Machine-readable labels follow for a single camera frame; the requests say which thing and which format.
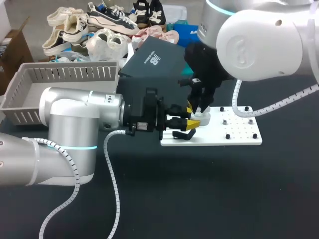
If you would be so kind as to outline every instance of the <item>black screw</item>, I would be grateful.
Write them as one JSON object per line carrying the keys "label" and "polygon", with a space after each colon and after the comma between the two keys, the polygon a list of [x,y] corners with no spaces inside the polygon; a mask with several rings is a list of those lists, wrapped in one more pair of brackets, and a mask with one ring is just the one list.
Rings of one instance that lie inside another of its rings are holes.
{"label": "black screw", "polygon": [[108,123],[105,123],[104,128],[111,128],[111,126]]}

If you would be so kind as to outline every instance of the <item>black shoebox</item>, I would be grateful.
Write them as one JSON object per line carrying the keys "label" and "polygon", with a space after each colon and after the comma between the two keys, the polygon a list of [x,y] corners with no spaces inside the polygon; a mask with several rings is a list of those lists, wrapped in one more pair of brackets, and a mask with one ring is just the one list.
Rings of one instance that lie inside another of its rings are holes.
{"label": "black shoebox", "polygon": [[128,77],[180,76],[186,66],[185,48],[149,36],[119,72]]}

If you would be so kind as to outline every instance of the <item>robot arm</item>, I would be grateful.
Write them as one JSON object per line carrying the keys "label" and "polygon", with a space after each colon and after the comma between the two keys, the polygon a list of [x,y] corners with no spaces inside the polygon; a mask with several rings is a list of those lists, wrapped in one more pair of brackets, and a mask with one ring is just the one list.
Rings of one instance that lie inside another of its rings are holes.
{"label": "robot arm", "polygon": [[[191,130],[189,134],[174,132],[176,138],[187,140],[200,125],[200,121],[189,120],[191,114],[186,107],[168,108],[156,89],[147,89],[142,115],[134,116],[131,105],[120,94],[47,88],[40,99],[39,115],[41,122],[49,126],[48,139],[74,160],[80,184],[93,178],[100,130],[126,127],[125,134],[132,136],[136,131],[157,130],[159,139],[166,128]],[[72,186],[74,172],[54,148],[0,133],[0,185],[33,184]]]}
{"label": "robot arm", "polygon": [[319,47],[316,35],[309,35],[315,4],[313,0],[207,0],[198,29],[201,42],[185,51],[193,78],[198,78],[197,84],[188,80],[193,110],[200,106],[203,112],[224,80],[311,74],[308,52],[316,56]]}

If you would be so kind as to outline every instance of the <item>gray plastic basket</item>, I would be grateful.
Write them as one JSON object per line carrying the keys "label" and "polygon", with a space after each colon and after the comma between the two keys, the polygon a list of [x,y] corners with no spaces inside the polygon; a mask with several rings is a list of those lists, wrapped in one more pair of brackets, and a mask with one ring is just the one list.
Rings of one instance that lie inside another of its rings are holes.
{"label": "gray plastic basket", "polygon": [[39,102],[47,87],[114,93],[118,69],[116,61],[24,63],[8,86],[0,111],[15,125],[41,124]]}

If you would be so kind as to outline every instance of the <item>floor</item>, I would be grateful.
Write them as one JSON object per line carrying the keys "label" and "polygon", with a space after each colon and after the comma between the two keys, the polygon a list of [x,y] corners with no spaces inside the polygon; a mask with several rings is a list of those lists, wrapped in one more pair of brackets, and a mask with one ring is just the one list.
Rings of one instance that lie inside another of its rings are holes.
{"label": "floor", "polygon": [[[18,29],[25,19],[30,16],[23,33],[28,42],[34,60],[45,58],[42,44],[48,39],[52,28],[48,26],[46,17],[60,6],[71,6],[86,10],[89,0],[7,0],[6,11],[13,29]],[[133,7],[136,0],[114,0],[116,5],[126,10]],[[162,4],[183,5],[187,7],[189,24],[199,24],[204,0],[161,0]]]}

